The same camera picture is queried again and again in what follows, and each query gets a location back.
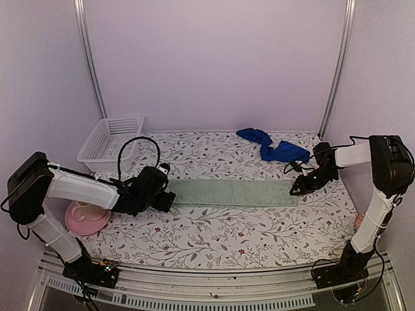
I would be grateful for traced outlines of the light green towel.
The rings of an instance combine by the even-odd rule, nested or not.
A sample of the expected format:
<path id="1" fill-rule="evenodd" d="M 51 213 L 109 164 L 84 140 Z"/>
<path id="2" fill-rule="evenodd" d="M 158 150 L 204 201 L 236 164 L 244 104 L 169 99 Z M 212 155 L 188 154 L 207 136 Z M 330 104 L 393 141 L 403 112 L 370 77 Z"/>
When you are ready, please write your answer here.
<path id="1" fill-rule="evenodd" d="M 232 207 L 295 207 L 298 198 L 283 181 L 188 179 L 171 180 L 167 189 L 176 194 L 175 204 Z"/>

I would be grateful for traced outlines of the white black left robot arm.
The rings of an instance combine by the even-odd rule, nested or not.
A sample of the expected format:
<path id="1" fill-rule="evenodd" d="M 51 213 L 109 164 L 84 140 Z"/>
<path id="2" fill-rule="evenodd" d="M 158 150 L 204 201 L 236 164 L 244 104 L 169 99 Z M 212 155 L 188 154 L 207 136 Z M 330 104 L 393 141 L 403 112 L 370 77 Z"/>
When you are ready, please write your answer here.
<path id="1" fill-rule="evenodd" d="M 147 166 L 138 176 L 108 181 L 63 168 L 50 162 L 43 152 L 32 154 L 8 179 L 7 196 L 1 209 L 17 224 L 24 225 L 51 247 L 82 281 L 97 274 L 86 259 L 82 243 L 71 236 L 44 207 L 47 198 L 60 198 L 96 205 L 106 211 L 135 216 L 153 208 L 169 212 L 176 197 L 167 189 L 170 166 Z"/>

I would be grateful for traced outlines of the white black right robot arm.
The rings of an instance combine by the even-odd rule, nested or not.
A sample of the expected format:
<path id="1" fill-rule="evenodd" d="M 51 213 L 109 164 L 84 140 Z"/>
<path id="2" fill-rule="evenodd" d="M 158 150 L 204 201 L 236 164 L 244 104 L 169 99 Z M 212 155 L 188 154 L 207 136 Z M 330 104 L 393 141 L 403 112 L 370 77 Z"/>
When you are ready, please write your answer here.
<path id="1" fill-rule="evenodd" d="M 332 268 L 340 282 L 350 282 L 365 269 L 394 208 L 414 182 L 414 158 L 397 135 L 371 135 L 363 138 L 361 144 L 343 146 L 319 143 L 313 148 L 313 155 L 317 168 L 298 176 L 290 195 L 301 196 L 321 189 L 337 180 L 343 168 L 367 163 L 372 166 L 372 199 L 361 225 L 345 245 L 340 262 Z"/>

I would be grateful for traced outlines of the white plastic basket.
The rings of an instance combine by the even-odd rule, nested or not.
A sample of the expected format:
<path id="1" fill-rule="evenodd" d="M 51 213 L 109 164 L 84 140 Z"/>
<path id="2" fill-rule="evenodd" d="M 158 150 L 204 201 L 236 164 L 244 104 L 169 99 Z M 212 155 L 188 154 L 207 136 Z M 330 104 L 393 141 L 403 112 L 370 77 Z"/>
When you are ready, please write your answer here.
<path id="1" fill-rule="evenodd" d="M 140 136 L 144 122 L 144 115 L 101 119 L 82 145 L 77 161 L 92 172 L 117 171 L 117 157 L 122 145 Z"/>

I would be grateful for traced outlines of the pink cup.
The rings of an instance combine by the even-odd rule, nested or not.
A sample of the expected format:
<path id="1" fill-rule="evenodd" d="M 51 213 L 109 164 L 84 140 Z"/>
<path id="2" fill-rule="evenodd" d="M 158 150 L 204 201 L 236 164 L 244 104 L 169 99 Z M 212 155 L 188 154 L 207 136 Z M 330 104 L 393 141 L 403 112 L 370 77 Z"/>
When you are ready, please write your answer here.
<path id="1" fill-rule="evenodd" d="M 90 203 L 78 202 L 78 201 L 76 201 L 75 203 L 76 203 L 78 206 L 81 206 L 81 207 L 87 207 L 87 206 L 90 206 Z"/>

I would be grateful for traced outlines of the orange patterned round object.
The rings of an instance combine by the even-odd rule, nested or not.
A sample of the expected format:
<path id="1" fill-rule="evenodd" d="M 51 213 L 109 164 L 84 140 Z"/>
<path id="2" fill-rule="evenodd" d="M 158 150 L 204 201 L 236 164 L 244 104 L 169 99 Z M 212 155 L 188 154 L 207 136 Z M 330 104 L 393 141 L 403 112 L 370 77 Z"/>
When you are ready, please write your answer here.
<path id="1" fill-rule="evenodd" d="M 358 214 L 355 217 L 355 220 L 354 220 L 354 223 L 353 223 L 353 229 L 354 229 L 355 233 L 359 230 L 360 226 L 362 225 L 364 217 L 365 217 L 364 213 Z"/>

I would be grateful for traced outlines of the pink plate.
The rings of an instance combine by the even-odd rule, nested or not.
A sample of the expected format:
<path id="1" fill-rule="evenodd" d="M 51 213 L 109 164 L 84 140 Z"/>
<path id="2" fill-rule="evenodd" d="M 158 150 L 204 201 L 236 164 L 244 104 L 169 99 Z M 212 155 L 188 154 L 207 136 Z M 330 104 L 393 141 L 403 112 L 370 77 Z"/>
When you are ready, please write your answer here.
<path id="1" fill-rule="evenodd" d="M 70 232 L 80 236 L 93 235 L 109 223 L 109 210 L 92 204 L 81 207 L 75 202 L 71 202 L 65 212 L 65 225 Z"/>

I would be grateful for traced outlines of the aluminium front rail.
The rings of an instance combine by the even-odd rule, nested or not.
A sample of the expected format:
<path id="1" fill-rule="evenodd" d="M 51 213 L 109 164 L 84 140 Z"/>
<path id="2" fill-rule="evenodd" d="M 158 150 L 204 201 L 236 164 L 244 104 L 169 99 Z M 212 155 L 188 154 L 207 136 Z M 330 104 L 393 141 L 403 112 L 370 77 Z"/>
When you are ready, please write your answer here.
<path id="1" fill-rule="evenodd" d="M 314 264 L 249 270 L 119 266 L 115 288 L 86 296 L 46 251 L 29 310 L 408 310 L 387 255 L 373 257 L 368 277 L 319 288 Z"/>

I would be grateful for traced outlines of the right aluminium frame post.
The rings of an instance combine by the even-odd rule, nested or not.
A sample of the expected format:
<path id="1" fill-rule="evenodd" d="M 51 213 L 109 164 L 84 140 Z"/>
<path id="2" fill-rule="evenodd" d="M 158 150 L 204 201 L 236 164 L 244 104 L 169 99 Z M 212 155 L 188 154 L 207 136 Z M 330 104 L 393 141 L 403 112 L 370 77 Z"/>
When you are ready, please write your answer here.
<path id="1" fill-rule="evenodd" d="M 355 16 L 355 7 L 356 0 L 347 0 L 342 32 L 340 36 L 340 46 L 338 49 L 338 56 L 336 60 L 335 70 L 333 74 L 333 79 L 331 82 L 331 87 L 329 89 L 329 94 L 322 117 L 322 122 L 320 123 L 318 136 L 323 139 L 326 136 L 327 130 L 329 128 L 329 123 L 335 109 L 335 102 L 337 99 L 338 91 L 340 89 L 340 83 L 342 80 L 342 74 L 344 71 L 344 66 L 346 63 L 346 57 L 348 53 L 348 48 L 350 46 L 351 35 L 353 31 L 353 20 Z"/>

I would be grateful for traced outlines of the aluminium frame post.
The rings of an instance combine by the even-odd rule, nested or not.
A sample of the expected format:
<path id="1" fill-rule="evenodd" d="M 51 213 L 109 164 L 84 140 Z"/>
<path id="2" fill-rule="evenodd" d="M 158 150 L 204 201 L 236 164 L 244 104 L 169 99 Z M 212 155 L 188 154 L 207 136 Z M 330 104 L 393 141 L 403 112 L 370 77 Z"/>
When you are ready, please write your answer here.
<path id="1" fill-rule="evenodd" d="M 88 32 L 88 22 L 86 18 L 86 8 L 85 1 L 83 0 L 74 0 L 74 9 L 75 9 L 75 18 L 77 21 L 78 33 L 80 36 L 80 42 L 82 51 L 84 53 L 84 58 L 86 62 L 86 68 L 89 76 L 89 81 L 92 87 L 93 96 L 95 99 L 97 111 L 101 119 L 108 117 L 104 100 L 102 97 L 101 87 L 99 85 L 99 77 L 95 67 L 95 62 L 93 59 L 93 51 L 91 46 L 91 41 L 89 38 Z"/>
<path id="2" fill-rule="evenodd" d="M 340 46 L 338 49 L 338 56 L 336 60 L 335 70 L 333 74 L 333 79 L 331 82 L 331 87 L 329 89 L 329 94 L 322 117 L 322 122 L 320 123 L 318 136 L 323 139 L 326 136 L 327 130 L 329 128 L 329 123 L 335 109 L 335 102 L 337 99 L 338 91 L 340 89 L 340 83 L 342 80 L 342 74 L 344 71 L 344 66 L 346 63 L 346 57 L 348 53 L 348 48 L 350 46 L 351 35 L 353 31 L 353 20 L 355 16 L 355 7 L 356 0 L 347 0 L 342 32 L 340 36 Z"/>

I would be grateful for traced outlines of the left aluminium frame post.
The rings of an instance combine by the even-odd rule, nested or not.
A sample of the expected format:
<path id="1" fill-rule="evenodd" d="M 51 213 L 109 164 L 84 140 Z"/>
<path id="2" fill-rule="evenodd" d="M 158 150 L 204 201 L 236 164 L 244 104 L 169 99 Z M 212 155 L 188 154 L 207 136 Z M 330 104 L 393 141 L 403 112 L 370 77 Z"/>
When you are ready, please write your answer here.
<path id="1" fill-rule="evenodd" d="M 75 9 L 75 18 L 77 21 L 78 33 L 80 36 L 80 42 L 82 51 L 84 53 L 84 58 L 86 62 L 86 68 L 89 76 L 89 81 L 92 87 L 93 96 L 95 99 L 97 111 L 101 119 L 108 117 L 104 100 L 102 97 L 101 87 L 99 85 L 99 77 L 95 67 L 95 62 L 93 59 L 93 51 L 91 46 L 91 41 L 89 38 L 88 32 L 88 22 L 86 18 L 86 8 L 85 1 L 83 0 L 74 0 L 74 9 Z"/>

